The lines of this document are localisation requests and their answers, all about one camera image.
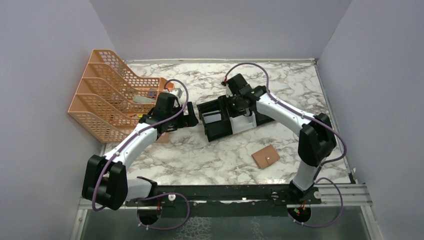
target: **gray wall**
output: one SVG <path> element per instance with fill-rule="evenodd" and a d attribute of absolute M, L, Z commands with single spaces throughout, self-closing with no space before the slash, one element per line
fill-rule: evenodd
<path fill-rule="evenodd" d="M 318 62 L 384 239 L 424 236 L 424 1 L 353 0 Z"/>
<path fill-rule="evenodd" d="M 119 56 L 319 58 L 351 0 L 91 0 Z"/>
<path fill-rule="evenodd" d="M 1 239 L 68 239 L 99 142 L 67 113 L 94 48 L 89 0 L 0 3 Z"/>

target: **perforated plastic basket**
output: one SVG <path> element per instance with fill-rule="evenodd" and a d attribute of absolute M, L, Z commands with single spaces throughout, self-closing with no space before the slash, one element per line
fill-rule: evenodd
<path fill-rule="evenodd" d="M 155 106 L 135 103 L 134 96 L 156 100 L 166 81 L 163 77 L 137 76 L 111 50 L 93 50 L 68 113 L 100 142 L 121 142 L 134 130 L 137 116 Z"/>

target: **marble tabletop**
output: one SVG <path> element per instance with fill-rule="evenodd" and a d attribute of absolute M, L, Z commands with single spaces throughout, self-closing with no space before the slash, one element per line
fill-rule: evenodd
<path fill-rule="evenodd" d="M 225 94 L 224 75 L 235 63 L 177 63 L 128 66 L 141 77 L 178 79 L 186 84 L 189 101 L 197 104 Z M 291 105 L 313 114 L 328 114 L 324 95 L 312 63 L 260 63 L 269 74 L 272 93 Z M 265 75 L 257 67 L 239 66 L 230 74 L 240 73 L 254 88 L 265 85 Z M 117 143 L 110 143 L 106 151 Z M 281 156 L 273 165 L 258 169 L 252 154 L 273 145 Z M 161 185 L 235 185 L 287 184 L 300 163 L 298 138 L 282 124 L 272 122 L 239 134 L 208 142 L 200 122 L 195 127 L 170 133 L 169 143 L 154 143 L 136 159 L 128 170 L 128 179 L 137 176 Z M 329 159 L 339 156 L 337 148 Z M 336 183 L 349 183 L 343 160 L 329 163 L 319 174 Z"/>

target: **marble table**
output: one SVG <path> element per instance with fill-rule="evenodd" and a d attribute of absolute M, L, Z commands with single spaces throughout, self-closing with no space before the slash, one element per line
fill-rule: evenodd
<path fill-rule="evenodd" d="M 235 63 L 129 64 L 139 76 L 179 79 L 186 84 L 189 100 L 196 104 L 225 94 L 224 75 Z M 312 63 L 260 63 L 270 76 L 271 92 L 293 106 L 328 114 L 324 95 Z M 263 72 L 250 65 L 236 68 L 254 88 L 265 85 Z M 106 151 L 117 144 L 110 143 Z M 273 165 L 258 169 L 252 154 L 273 145 L 281 156 Z M 300 163 L 298 138 L 285 126 L 272 122 L 239 134 L 208 142 L 201 123 L 170 133 L 169 143 L 147 147 L 128 170 L 128 179 L 137 176 L 161 185 L 287 184 Z M 336 149 L 330 158 L 339 156 Z M 349 183 L 343 160 L 327 164 L 319 174 L 336 183 Z"/>

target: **gray marble vein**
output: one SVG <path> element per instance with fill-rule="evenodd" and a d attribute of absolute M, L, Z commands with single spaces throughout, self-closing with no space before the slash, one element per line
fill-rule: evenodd
<path fill-rule="evenodd" d="M 312 63 L 260 64 L 268 71 L 271 92 L 280 99 L 310 113 L 328 114 Z M 181 80 L 188 88 L 189 100 L 197 114 L 196 104 L 225 94 L 221 81 L 233 65 L 180 63 L 129 64 L 129 67 L 142 77 Z M 229 77 L 237 73 L 241 73 L 253 88 L 265 85 L 265 75 L 254 66 L 239 66 Z M 281 158 L 265 169 L 258 169 L 251 155 L 270 144 Z M 108 144 L 106 150 L 116 145 Z M 213 142 L 208 142 L 200 123 L 170 133 L 170 143 L 147 147 L 128 170 L 128 179 L 143 176 L 161 185 L 286 184 L 294 177 L 300 163 L 297 147 L 297 136 L 276 122 Z M 340 149 L 336 149 L 329 159 L 340 154 Z M 319 176 L 336 183 L 349 183 L 342 160 L 326 165 Z"/>

